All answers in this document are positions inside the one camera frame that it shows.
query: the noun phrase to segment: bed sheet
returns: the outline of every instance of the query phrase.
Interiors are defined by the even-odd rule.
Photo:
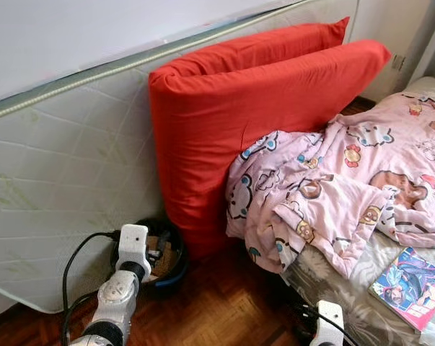
[[[424,77],[405,91],[435,97],[435,79]],[[281,277],[312,305],[321,299],[340,304],[346,328],[360,345],[418,345],[420,335],[367,291],[403,248],[384,234],[374,232],[346,280],[320,251],[307,245]],[[435,249],[416,251],[435,265]]]

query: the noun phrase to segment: book cover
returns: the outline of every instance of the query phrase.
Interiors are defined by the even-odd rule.
[[[435,267],[408,247],[369,291],[420,332],[435,314]]]

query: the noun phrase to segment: power cord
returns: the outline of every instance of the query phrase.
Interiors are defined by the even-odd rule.
[[[69,320],[71,317],[71,313],[73,310],[81,303],[86,301],[92,294],[88,293],[85,294],[78,299],[71,305],[71,308],[68,308],[68,288],[67,288],[67,278],[68,278],[68,271],[70,270],[70,266],[74,261],[74,258],[78,254],[78,252],[82,249],[82,247],[92,238],[95,238],[96,236],[106,236],[107,238],[111,238],[113,241],[119,241],[120,240],[120,231],[113,231],[113,232],[97,232],[90,234],[85,240],[82,241],[82,243],[74,250],[73,254],[69,258],[68,262],[66,263],[65,270],[63,271],[63,282],[62,282],[62,299],[63,299],[63,324],[62,324],[62,330],[61,330],[61,344],[62,346],[68,346],[69,345],[69,333],[68,333],[68,325]]]
[[[305,317],[312,317],[311,315],[320,318],[320,319],[324,319],[327,323],[331,324],[332,326],[334,326],[335,328],[337,328],[342,334],[344,334],[344,336],[346,337],[346,341],[353,346],[360,346],[358,344],[357,341],[355,341],[355,339],[349,334],[347,333],[342,327],[338,326],[335,322],[331,321],[329,318],[323,316],[322,314],[320,314],[317,309],[312,308],[311,306],[308,305],[302,305],[302,309],[300,309],[297,306],[293,306],[297,311],[301,311]]]

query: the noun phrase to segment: electrical cable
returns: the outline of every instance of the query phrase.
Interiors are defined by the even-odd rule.
[[[349,333],[347,333],[343,328],[341,328],[340,326],[338,326],[335,322],[331,321],[329,318],[323,316],[322,314],[320,314],[317,310],[315,310],[314,308],[312,308],[311,306],[308,305],[303,305],[303,307],[308,311],[308,313],[314,314],[316,317],[319,317],[321,319],[324,319],[327,323],[331,324],[332,326],[334,326],[335,328],[337,328],[340,332],[342,332],[342,334],[344,334],[344,336],[348,339],[348,343],[354,346],[360,346],[358,344],[357,341],[355,341],[355,339],[353,337],[350,336]]]
[[[88,298],[88,296],[92,295],[92,293],[85,294],[73,303],[71,305],[71,309],[68,309],[68,288],[67,288],[67,278],[68,278],[68,271],[70,270],[70,266],[74,261],[74,258],[78,254],[78,252],[82,249],[82,247],[92,238],[95,238],[96,236],[106,236],[107,238],[111,238],[114,241],[119,241],[120,239],[120,231],[113,231],[113,232],[97,232],[90,234],[85,240],[82,241],[82,243],[74,250],[73,254],[69,258],[68,262],[66,263],[65,270],[63,271],[63,280],[62,280],[62,300],[63,300],[63,316],[64,316],[64,322],[62,325],[62,335],[61,335],[61,344],[62,346],[68,346],[69,344],[69,337],[67,336],[67,329],[68,329],[68,322],[69,318],[71,316],[71,312],[81,303],[84,301],[85,298]]]

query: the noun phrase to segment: red pillow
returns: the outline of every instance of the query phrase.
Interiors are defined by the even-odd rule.
[[[300,35],[299,27],[289,29]],[[284,38],[291,42],[289,29]],[[254,44],[261,56],[240,52],[238,41],[244,43],[242,52],[251,49],[244,37],[191,53],[150,75],[164,202],[192,258],[218,251],[228,242],[224,190],[228,168],[238,153],[272,130],[321,128],[390,58],[387,49],[374,41],[300,56],[300,50],[294,54],[280,48],[282,38],[264,41],[268,46],[275,42],[273,49]],[[268,63],[270,58],[275,62]]]

